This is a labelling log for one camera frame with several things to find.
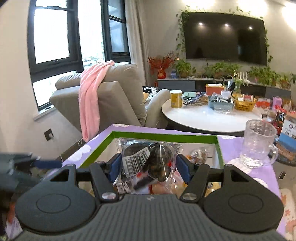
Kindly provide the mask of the clear packet with brown snacks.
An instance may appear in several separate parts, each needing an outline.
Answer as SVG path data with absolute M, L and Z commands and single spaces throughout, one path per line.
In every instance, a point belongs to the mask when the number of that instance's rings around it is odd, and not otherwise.
M 208 151 L 205 148 L 194 149 L 187 156 L 187 159 L 193 164 L 204 164 L 208 158 Z

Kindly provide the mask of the clear packet with barcode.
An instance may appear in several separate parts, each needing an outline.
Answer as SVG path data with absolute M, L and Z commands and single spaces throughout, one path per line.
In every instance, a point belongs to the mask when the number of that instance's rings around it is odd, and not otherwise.
M 121 172 L 114 182 L 119 194 L 175 192 L 176 158 L 182 144 L 119 138 L 117 145 L 122 154 Z

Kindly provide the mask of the green cardboard box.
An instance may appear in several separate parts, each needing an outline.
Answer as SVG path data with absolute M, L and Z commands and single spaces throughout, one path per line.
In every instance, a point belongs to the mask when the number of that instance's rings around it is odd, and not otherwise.
M 181 194 L 195 167 L 223 166 L 216 136 L 112 132 L 105 149 L 90 156 L 112 187 L 125 194 Z

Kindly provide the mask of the purple floral tablecloth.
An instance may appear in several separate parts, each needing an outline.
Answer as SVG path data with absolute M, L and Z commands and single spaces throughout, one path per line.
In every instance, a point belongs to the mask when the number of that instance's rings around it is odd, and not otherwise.
M 115 132 L 129 132 L 143 134 L 162 134 L 162 135 L 177 135 L 178 138 L 187 136 L 197 136 L 197 133 L 192 131 L 180 132 L 174 130 L 163 130 L 158 128 L 144 128 L 139 126 L 129 126 L 122 124 L 112 124 L 103 132 L 96 135 L 93 139 L 80 147 L 77 151 L 65 158 L 63 166 L 67 164 L 75 164 L 77 167 L 81 167 L 86 163 L 86 159 L 95 151 L 95 149 L 103 143 L 103 141 Z M 246 138 L 236 137 L 231 134 L 217 134 L 218 143 L 221 149 L 223 163 L 232 164 L 254 178 L 261 185 L 265 186 L 279 197 L 282 197 L 279 189 L 278 180 L 271 164 L 267 165 L 269 157 L 264 157 L 261 161 L 252 160 L 259 154 L 254 152 L 254 148 L 249 148 L 245 144 Z

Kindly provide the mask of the white round coffee table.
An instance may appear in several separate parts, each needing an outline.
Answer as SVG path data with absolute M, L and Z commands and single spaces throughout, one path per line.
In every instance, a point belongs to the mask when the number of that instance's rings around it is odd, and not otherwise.
M 221 113 L 211 109 L 208 105 L 184 105 L 181 108 L 172 108 L 170 100 L 163 104 L 162 113 L 170 123 L 197 131 L 214 133 L 241 133 L 245 131 L 247 121 L 262 119 L 257 108 L 250 112 L 234 109 L 229 113 Z

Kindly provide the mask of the clear glass mug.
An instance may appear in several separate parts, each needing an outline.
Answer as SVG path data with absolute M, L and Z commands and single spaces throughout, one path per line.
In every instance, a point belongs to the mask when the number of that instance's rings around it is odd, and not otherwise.
M 273 144 L 277 133 L 276 128 L 265 121 L 247 121 L 240 162 L 251 169 L 271 166 L 278 158 L 278 148 Z

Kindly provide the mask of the pink towel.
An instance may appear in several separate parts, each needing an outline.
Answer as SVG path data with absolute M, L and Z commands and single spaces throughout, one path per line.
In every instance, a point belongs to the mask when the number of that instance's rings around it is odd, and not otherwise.
M 85 142 L 90 141 L 99 131 L 100 114 L 97 90 L 109 68 L 114 65 L 112 60 L 98 63 L 81 74 L 78 103 L 82 138 Z

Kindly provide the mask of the yellow canister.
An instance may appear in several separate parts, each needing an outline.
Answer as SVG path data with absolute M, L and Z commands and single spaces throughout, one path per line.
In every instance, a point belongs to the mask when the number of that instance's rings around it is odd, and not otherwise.
M 182 90 L 171 90 L 171 107 L 181 108 L 182 107 Z

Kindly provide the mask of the blue-grey tray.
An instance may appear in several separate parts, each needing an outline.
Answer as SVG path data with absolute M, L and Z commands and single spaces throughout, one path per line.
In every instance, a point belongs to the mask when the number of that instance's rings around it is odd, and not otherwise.
M 208 96 L 208 105 L 212 110 L 230 112 L 234 108 L 232 97 L 213 93 Z

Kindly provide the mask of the orange tissue box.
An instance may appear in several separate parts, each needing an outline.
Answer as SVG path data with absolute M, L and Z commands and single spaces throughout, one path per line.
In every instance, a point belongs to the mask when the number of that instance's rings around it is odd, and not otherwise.
M 206 84 L 206 95 L 211 96 L 212 94 L 221 94 L 223 90 L 225 90 L 225 86 L 220 84 Z

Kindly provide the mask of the white blue carton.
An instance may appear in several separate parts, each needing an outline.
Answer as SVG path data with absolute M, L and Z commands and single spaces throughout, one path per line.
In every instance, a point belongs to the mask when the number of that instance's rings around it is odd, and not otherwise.
M 282 125 L 278 143 L 276 144 L 279 154 L 290 162 L 295 162 L 295 113 L 288 113 Z

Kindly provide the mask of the pink box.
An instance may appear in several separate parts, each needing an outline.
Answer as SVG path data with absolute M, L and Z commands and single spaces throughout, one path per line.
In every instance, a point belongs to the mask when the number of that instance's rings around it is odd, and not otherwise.
M 273 108 L 281 108 L 282 99 L 279 96 L 273 97 Z

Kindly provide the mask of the red flower arrangement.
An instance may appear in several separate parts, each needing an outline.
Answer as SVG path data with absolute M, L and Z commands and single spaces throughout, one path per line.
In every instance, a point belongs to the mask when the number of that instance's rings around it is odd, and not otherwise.
M 175 64 L 176 56 L 173 51 L 168 52 L 163 57 L 149 57 L 148 65 L 151 75 L 157 73 L 158 79 L 166 78 L 166 70 Z

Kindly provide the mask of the wall power socket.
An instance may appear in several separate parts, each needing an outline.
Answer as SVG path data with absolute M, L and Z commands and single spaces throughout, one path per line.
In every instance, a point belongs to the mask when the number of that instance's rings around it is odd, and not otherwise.
M 44 132 L 44 136 L 47 141 L 52 140 L 54 138 L 54 135 L 51 129 L 48 129 L 46 132 Z

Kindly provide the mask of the wall television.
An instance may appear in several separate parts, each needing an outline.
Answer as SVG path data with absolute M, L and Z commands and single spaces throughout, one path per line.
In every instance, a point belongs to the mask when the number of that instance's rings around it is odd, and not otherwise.
M 248 16 L 182 14 L 186 58 L 267 65 L 264 21 Z

